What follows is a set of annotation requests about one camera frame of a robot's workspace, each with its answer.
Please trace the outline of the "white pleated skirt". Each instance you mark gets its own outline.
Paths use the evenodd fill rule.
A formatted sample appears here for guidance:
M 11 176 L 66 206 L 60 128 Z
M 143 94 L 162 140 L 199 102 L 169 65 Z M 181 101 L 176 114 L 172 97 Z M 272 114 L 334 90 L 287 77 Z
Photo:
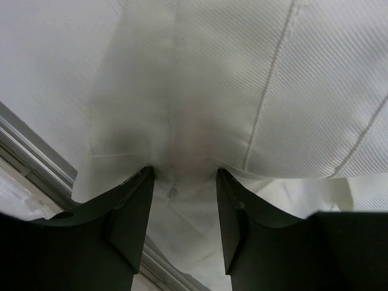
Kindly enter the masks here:
M 302 218 L 387 209 L 387 2 L 127 1 L 87 108 L 73 199 L 152 166 L 149 238 L 230 290 L 218 169 Z

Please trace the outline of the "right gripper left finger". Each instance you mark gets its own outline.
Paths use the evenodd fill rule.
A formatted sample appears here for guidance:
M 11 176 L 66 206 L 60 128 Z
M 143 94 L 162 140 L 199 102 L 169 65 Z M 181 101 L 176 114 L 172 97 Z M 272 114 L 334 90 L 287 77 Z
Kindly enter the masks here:
M 50 219 L 1 215 L 2 290 L 130 290 L 138 273 L 155 174 Z

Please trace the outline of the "aluminium front table rail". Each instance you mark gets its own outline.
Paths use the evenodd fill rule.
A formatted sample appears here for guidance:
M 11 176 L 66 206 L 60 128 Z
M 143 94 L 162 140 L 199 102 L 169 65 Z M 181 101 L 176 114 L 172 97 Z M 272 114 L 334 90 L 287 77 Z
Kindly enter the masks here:
M 4 104 L 1 104 L 1 158 L 62 210 L 78 205 L 71 198 L 77 171 Z M 207 290 L 190 275 L 174 268 L 148 236 L 135 279 L 142 279 L 157 290 Z

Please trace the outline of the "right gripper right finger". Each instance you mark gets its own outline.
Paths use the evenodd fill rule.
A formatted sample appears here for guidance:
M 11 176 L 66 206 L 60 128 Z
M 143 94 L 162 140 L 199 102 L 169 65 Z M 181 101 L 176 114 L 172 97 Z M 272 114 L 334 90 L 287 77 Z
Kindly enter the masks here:
M 216 174 L 226 274 L 233 290 L 386 290 L 387 214 L 295 217 Z

